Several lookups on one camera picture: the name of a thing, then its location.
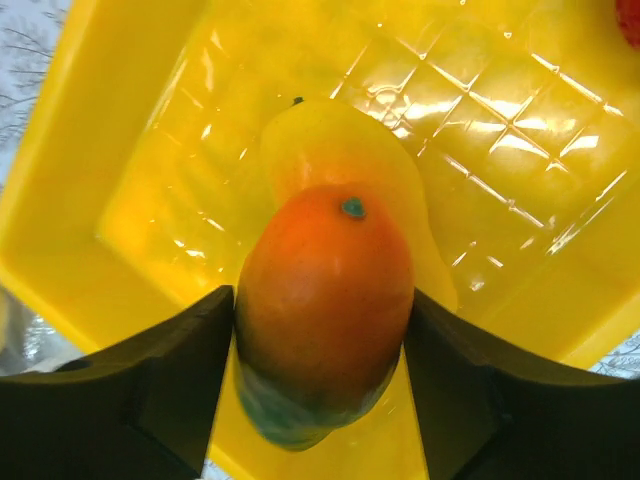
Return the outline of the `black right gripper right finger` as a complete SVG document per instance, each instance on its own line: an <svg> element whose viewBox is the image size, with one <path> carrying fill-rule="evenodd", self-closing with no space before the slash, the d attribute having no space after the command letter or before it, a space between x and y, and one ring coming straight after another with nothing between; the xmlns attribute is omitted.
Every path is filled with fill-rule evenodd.
<svg viewBox="0 0 640 480"><path fill-rule="evenodd" d="M404 350L430 478L638 478L638 380L523 350L421 291Z"/></svg>

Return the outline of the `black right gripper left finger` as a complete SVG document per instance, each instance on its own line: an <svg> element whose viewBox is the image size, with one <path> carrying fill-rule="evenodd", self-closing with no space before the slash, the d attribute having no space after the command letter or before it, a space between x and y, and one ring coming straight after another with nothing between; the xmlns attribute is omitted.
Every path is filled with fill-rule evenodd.
<svg viewBox="0 0 640 480"><path fill-rule="evenodd" d="M197 479L233 325L222 286L50 373L1 379L4 479Z"/></svg>

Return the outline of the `orange green fake mango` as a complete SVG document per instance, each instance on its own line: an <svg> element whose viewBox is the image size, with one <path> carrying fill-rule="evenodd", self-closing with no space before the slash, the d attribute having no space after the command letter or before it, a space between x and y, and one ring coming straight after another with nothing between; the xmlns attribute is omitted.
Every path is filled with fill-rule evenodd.
<svg viewBox="0 0 640 480"><path fill-rule="evenodd" d="M256 430L304 451L366 415L398 364L414 286L408 243L368 186L287 200L236 290L235 388Z"/></svg>

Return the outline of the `yellow orange fake mango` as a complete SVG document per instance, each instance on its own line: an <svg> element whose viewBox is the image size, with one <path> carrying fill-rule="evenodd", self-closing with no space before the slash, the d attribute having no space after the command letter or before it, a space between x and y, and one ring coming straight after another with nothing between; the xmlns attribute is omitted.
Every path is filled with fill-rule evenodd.
<svg viewBox="0 0 640 480"><path fill-rule="evenodd" d="M429 223L413 158L385 126L337 100L304 100L270 120L259 158L277 205L320 184L364 183L385 203L405 235L416 286L455 312L458 295Z"/></svg>

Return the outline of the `red fake apple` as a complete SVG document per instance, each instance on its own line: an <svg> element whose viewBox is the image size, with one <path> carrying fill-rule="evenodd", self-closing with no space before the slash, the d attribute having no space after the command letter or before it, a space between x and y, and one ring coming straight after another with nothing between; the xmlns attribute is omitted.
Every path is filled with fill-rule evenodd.
<svg viewBox="0 0 640 480"><path fill-rule="evenodd" d="M640 46L640 0L616 0L616 20L627 43L638 49Z"/></svg>

